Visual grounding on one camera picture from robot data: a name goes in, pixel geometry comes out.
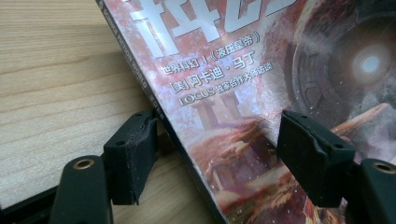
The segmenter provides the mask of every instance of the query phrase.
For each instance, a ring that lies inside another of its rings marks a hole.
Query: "book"
[[[284,109],[396,162],[394,1],[96,2],[218,222],[345,222],[277,157]]]

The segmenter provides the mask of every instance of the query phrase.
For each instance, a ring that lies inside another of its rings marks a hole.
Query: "wood grain surface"
[[[149,101],[94,0],[0,1],[0,204],[58,185]],[[115,223],[214,223],[170,144]]]

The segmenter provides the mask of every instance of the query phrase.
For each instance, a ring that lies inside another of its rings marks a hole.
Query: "wooden table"
[[[0,204],[56,186],[64,165],[103,144],[149,101],[93,0],[0,2]],[[169,146],[140,206],[115,223],[213,223]]]

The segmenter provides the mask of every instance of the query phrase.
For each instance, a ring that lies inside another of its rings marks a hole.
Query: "clamp jaw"
[[[312,203],[338,207],[347,200],[346,223],[396,223],[396,166],[354,162],[356,149],[313,119],[283,111],[277,155]]]

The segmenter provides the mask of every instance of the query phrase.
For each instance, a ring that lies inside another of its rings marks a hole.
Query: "book spine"
[[[152,103],[152,105],[155,107],[158,117],[160,117],[160,119],[163,123],[163,127],[168,132],[170,139],[172,140],[173,144],[177,148],[179,155],[182,157],[182,159],[186,163],[187,170],[188,170],[189,174],[191,175],[198,190],[204,196],[205,203],[209,207],[209,210],[212,212],[213,217],[216,219],[217,223],[226,223],[224,217],[220,213],[216,204],[213,202],[212,197],[210,196],[209,191],[205,187],[205,184],[204,184],[202,178],[199,176],[199,174],[194,169],[193,163],[191,161],[191,158],[187,154],[186,149],[180,143],[180,140],[178,139],[177,134],[175,133],[174,129],[172,128],[171,123],[169,122],[166,115],[163,113],[163,109],[161,108],[160,104],[158,103],[157,97],[155,96],[146,77],[144,76],[144,73],[140,69],[134,55],[132,54],[131,50],[128,48],[128,45],[125,42],[122,32],[120,31],[119,27],[117,26],[113,17],[111,16],[111,13],[109,12],[109,10],[107,8],[106,3],[103,0],[95,0],[95,1],[96,1],[97,5],[99,6],[100,10],[102,11],[102,14],[105,16],[107,24],[109,25],[111,31],[113,32],[113,35],[116,37],[118,43],[120,44],[120,47],[124,53],[124,57],[125,57],[127,63],[129,64],[129,66],[131,67],[132,71],[134,72],[134,75],[136,76],[137,81],[139,82],[140,86],[142,87],[144,93],[147,95],[147,97],[150,100],[150,102]]]

